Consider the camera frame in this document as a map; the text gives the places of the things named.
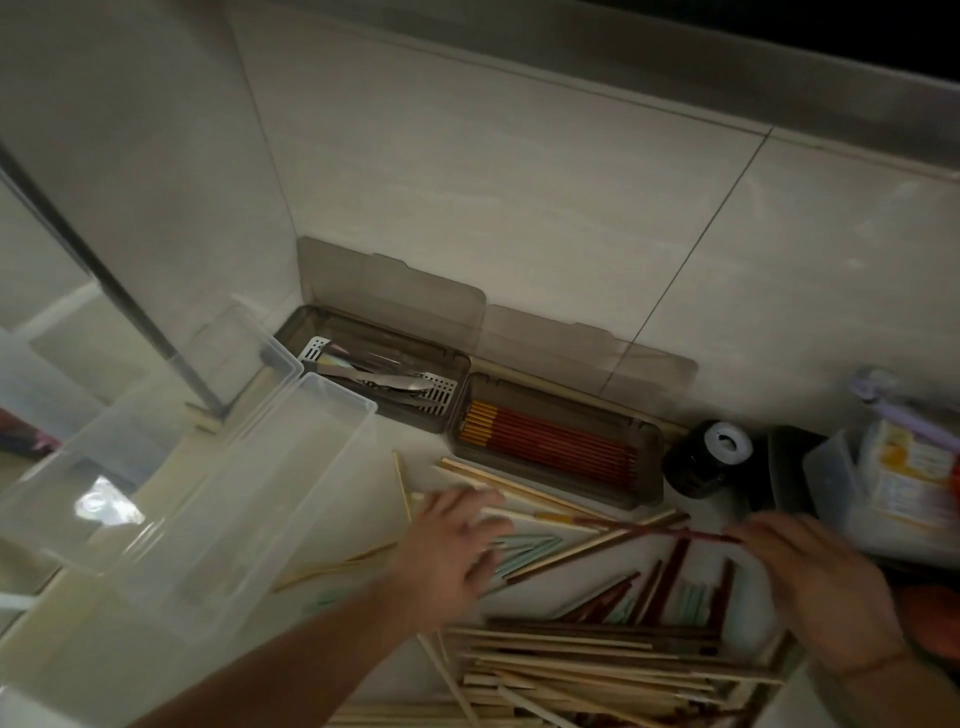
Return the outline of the person's left hand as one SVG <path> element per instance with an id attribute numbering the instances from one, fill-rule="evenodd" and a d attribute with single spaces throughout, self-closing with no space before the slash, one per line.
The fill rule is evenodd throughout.
<path id="1" fill-rule="evenodd" d="M 499 538 L 512 521 L 488 509 L 497 490 L 429 491 L 394 552 L 385 578 L 386 623 L 402 639 L 440 629 L 468 613 L 491 582 Z"/>

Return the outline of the black container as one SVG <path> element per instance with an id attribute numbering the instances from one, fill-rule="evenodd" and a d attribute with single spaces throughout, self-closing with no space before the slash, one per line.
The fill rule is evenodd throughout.
<path id="1" fill-rule="evenodd" d="M 750 511 L 816 516 L 803 461 L 826 441 L 824 435 L 792 425 L 773 427 L 756 438 L 745 485 Z"/>

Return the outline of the row of red yellow-tipped chopsticks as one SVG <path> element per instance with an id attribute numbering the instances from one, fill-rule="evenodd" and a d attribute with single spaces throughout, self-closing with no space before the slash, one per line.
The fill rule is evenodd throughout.
<path id="1" fill-rule="evenodd" d="M 456 433 L 464 443 L 621 490 L 639 474 L 638 451 L 628 443 L 488 402 L 472 401 Z"/>

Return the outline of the black round jar white label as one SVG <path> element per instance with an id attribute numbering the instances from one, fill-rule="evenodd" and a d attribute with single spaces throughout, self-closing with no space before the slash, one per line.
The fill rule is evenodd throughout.
<path id="1" fill-rule="evenodd" d="M 700 422 L 663 456 L 670 487 L 691 500 L 738 484 L 753 460 L 754 445 L 741 427 L 718 419 Z"/>

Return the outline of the light wooden chopstick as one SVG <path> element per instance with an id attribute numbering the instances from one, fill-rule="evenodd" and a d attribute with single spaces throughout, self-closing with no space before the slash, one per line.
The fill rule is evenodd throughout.
<path id="1" fill-rule="evenodd" d="M 398 450 L 393 450 L 391 452 L 391 457 L 392 457 L 397 485 L 401 494 L 401 500 L 402 500 L 406 520 L 408 523 L 411 523 L 414 517 L 414 509 L 411 505 L 410 493 L 405 483 L 404 463 L 403 463 L 402 454 Z"/>
<path id="2" fill-rule="evenodd" d="M 387 542 L 339 562 L 300 565 L 278 577 L 271 586 L 270 593 L 281 593 L 321 577 L 338 576 L 378 567 L 393 554 L 397 545 L 395 541 Z"/>

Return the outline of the person's left forearm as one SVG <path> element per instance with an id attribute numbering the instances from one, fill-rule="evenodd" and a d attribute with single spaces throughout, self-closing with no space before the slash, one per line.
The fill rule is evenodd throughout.
<path id="1" fill-rule="evenodd" d="M 365 588 L 126 728 L 323 728 L 418 630 L 410 591 Z"/>

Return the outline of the purple plastic item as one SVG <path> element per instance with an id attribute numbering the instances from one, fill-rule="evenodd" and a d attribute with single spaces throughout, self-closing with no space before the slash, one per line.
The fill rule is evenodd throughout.
<path id="1" fill-rule="evenodd" d="M 857 369 L 848 389 L 879 418 L 960 455 L 960 398 L 938 394 L 878 367 Z"/>

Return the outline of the bunch of pale green chopsticks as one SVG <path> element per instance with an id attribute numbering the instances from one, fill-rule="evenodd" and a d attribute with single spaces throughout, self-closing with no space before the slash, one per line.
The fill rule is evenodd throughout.
<path id="1" fill-rule="evenodd" d="M 493 583 L 504 582 L 514 573 L 561 551 L 569 544 L 560 536 L 546 534 L 505 536 L 495 541 L 501 558 L 492 577 Z"/>

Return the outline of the dark red chopstick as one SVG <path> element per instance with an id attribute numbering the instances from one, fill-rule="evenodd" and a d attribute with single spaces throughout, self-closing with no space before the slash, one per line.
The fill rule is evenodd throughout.
<path id="1" fill-rule="evenodd" d="M 636 535 L 656 535 L 656 536 L 677 536 L 695 541 L 704 541 L 711 543 L 722 543 L 731 545 L 742 545 L 743 541 L 737 537 L 714 533 L 709 531 L 696 530 L 691 528 L 667 527 L 644 525 L 636 522 L 623 520 L 608 520 L 602 518 L 589 518 L 582 516 L 570 516 L 567 519 L 570 524 L 585 528 L 597 528 L 604 532 L 613 533 L 631 533 Z"/>

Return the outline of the person's right hand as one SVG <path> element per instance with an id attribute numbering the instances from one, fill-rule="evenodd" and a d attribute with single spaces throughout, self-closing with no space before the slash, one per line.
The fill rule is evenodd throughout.
<path id="1" fill-rule="evenodd" d="M 776 610 L 806 651 L 832 674 L 889 652 L 911 652 L 880 569 L 819 519 L 788 516 L 806 530 L 806 567 L 793 609 Z"/>

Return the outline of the yellow white packet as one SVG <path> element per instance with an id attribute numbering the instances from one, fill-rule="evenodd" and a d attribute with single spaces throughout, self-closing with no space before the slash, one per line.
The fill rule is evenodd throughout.
<path id="1" fill-rule="evenodd" d="M 960 454 L 877 419 L 857 467 L 874 510 L 919 527 L 960 528 Z"/>

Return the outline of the brown cutlery box with lid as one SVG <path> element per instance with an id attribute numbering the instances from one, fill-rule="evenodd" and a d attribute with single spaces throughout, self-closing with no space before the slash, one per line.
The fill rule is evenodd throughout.
<path id="1" fill-rule="evenodd" d="M 303 305 L 282 323 L 276 340 L 297 356 L 321 336 L 400 355 L 415 370 L 456 381 L 442 415 L 397 404 L 367 388 L 343 385 L 378 404 L 380 415 L 431 434 L 442 433 L 462 397 L 487 308 L 478 288 L 426 273 L 380 254 L 367 254 L 311 237 L 296 242 Z"/>

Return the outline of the metal frame post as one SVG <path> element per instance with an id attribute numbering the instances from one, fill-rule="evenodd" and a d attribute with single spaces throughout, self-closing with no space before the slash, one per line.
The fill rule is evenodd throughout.
<path id="1" fill-rule="evenodd" d="M 81 237 L 54 202 L 0 140 L 0 182 L 42 226 L 66 254 L 102 289 L 107 299 L 159 355 L 172 362 L 174 371 L 200 399 L 210 415 L 224 421 L 231 407 L 187 361 L 98 254 Z"/>

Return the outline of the brown chopstick box with lid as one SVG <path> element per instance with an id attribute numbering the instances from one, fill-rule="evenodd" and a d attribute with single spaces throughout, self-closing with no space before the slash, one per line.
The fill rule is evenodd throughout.
<path id="1" fill-rule="evenodd" d="M 674 412 L 698 375 L 693 359 L 582 323 L 489 306 L 470 360 L 446 431 L 454 455 L 621 511 L 662 504 L 662 461 L 684 434 Z M 636 480 L 621 490 L 465 443 L 456 427 L 474 401 L 628 444 L 638 454 Z"/>

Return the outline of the clear plastic container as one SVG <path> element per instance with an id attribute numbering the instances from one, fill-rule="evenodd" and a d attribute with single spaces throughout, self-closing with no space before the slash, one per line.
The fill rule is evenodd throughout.
<path id="1" fill-rule="evenodd" d="M 802 458 L 813 510 L 860 552 L 960 572 L 960 520 L 924 523 L 872 504 L 858 467 L 865 432 L 843 429 Z"/>

